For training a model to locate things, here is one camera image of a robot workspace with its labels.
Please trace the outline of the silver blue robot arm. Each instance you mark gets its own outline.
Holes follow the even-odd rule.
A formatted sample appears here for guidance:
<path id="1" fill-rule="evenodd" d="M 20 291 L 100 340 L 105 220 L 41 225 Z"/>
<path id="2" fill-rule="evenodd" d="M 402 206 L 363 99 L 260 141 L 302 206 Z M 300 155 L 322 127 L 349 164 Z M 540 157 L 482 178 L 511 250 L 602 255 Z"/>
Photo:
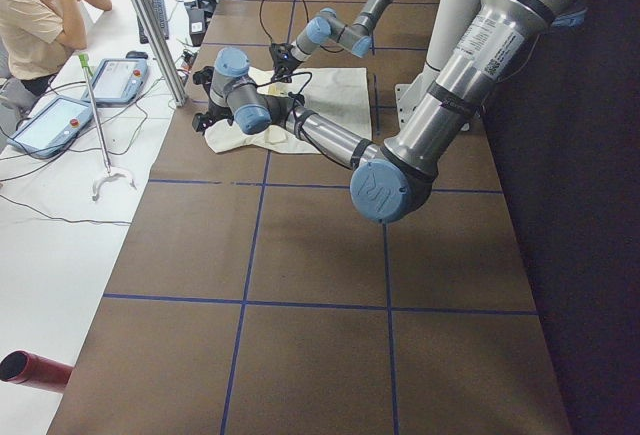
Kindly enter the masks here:
<path id="1" fill-rule="evenodd" d="M 269 47 L 273 60 L 274 81 L 289 83 L 293 72 L 325 42 L 333 41 L 347 52 L 362 58 L 371 49 L 373 32 L 385 9 L 394 0 L 367 0 L 355 20 L 347 24 L 327 7 L 307 22 L 293 43 L 273 43 Z"/>
<path id="2" fill-rule="evenodd" d="M 262 95 L 240 49 L 222 49 L 194 82 L 208 109 L 195 131 L 219 122 L 255 135 L 279 126 L 353 175 L 350 195 L 364 217 L 391 223 L 428 199 L 437 163 L 523 49 L 552 29 L 580 24 L 584 0 L 440 0 L 423 71 L 400 89 L 401 128 L 381 144 L 362 138 L 307 108 L 303 97 Z"/>

